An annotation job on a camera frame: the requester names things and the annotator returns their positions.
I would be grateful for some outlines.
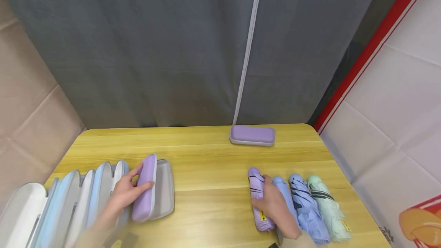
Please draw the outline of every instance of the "red stripe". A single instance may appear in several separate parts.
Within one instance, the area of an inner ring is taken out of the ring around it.
[[[392,5],[391,9],[389,10],[388,14],[386,15],[383,22],[381,22],[380,26],[378,27],[375,34],[372,36],[371,40],[368,42],[368,45],[366,45],[366,48],[363,50],[363,52],[360,54],[360,57],[357,59],[356,63],[352,67],[352,69],[349,71],[348,75],[345,77],[343,82],[340,84],[337,91],[334,93],[334,95],[331,97],[329,102],[326,104],[325,108],[323,109],[322,113],[319,115],[315,123],[313,124],[314,129],[319,132],[319,129],[321,128],[322,124],[325,122],[326,118],[331,115],[329,120],[325,123],[325,127],[327,126],[328,122],[331,120],[332,116],[334,115],[335,111],[339,108],[340,104],[343,102],[345,97],[349,94],[349,92],[343,97],[343,100],[338,104],[336,110],[332,112],[340,98],[342,98],[345,91],[349,88],[353,80],[356,78],[357,74],[361,71],[365,63],[368,61],[368,59],[371,57],[371,55],[374,53],[375,49],[380,44],[381,40],[384,39],[386,34],[391,30],[391,28],[394,26],[395,22],[400,18],[403,11],[407,8],[407,6],[410,4],[412,0],[396,0],[394,5]]]
[[[433,198],[431,198],[431,199],[429,199],[427,201],[421,202],[420,204],[417,204],[417,205],[415,205],[415,206],[413,206],[411,208],[421,208],[423,206],[426,206],[429,203],[432,203],[433,201],[437,201],[438,199],[441,199],[441,194],[438,195],[438,196],[435,196],[435,197],[433,197]]]

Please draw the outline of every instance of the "folded umbrella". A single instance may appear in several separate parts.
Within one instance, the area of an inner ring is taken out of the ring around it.
[[[297,218],[297,211],[294,208],[294,204],[292,202],[292,197],[291,197],[289,185],[280,176],[276,176],[275,178],[273,178],[273,184],[279,188],[279,191],[282,193],[282,196],[285,199],[286,205],[288,206],[289,212],[296,220],[297,225],[299,225],[299,220]],[[277,235],[279,237],[279,243],[282,245],[283,234],[279,229],[277,230]]]
[[[323,216],[306,182],[300,175],[294,173],[289,177],[289,184],[294,208],[297,211],[299,225],[302,230],[311,236],[317,246],[331,242]]]
[[[264,195],[263,186],[265,179],[261,176],[260,171],[256,168],[250,168],[248,170],[248,179],[250,181],[251,197],[255,199],[262,199]],[[253,213],[257,230],[268,232],[276,227],[273,220],[267,218],[258,208],[253,207]]]
[[[317,175],[311,175],[308,178],[308,186],[311,189],[312,197],[318,204],[318,209],[323,215],[331,239],[335,241],[351,239],[349,228],[343,220],[345,216],[322,179]]]

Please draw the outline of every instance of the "sleeve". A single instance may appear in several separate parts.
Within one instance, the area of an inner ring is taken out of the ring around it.
[[[86,230],[78,238],[75,248],[111,248],[117,239],[118,234],[114,230]]]
[[[280,248],[316,248],[314,241],[307,232],[302,230],[301,236],[297,239],[284,238]]]

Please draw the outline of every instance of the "yellow label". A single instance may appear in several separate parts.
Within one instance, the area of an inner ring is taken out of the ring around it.
[[[265,221],[266,220],[266,215],[260,210],[260,221]]]
[[[343,223],[343,226],[345,227],[346,231],[351,232],[351,228],[349,228],[348,223],[344,219],[341,219],[341,222]]]
[[[123,244],[122,240],[117,240],[115,243],[113,243],[111,248],[121,248],[122,244]]]

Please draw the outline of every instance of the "hand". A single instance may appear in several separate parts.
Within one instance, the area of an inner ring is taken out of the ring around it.
[[[116,220],[124,211],[124,208],[132,204],[143,192],[153,187],[154,182],[149,181],[141,186],[133,181],[134,176],[142,170],[142,163],[136,168],[126,173],[116,183],[113,192],[95,221],[94,228],[110,229],[116,224]]]
[[[273,179],[270,176],[264,175],[263,178],[265,179],[263,198],[260,200],[253,198],[253,206],[272,219],[284,237],[297,239],[301,235],[301,231],[288,210],[285,198],[279,188],[273,184]]]

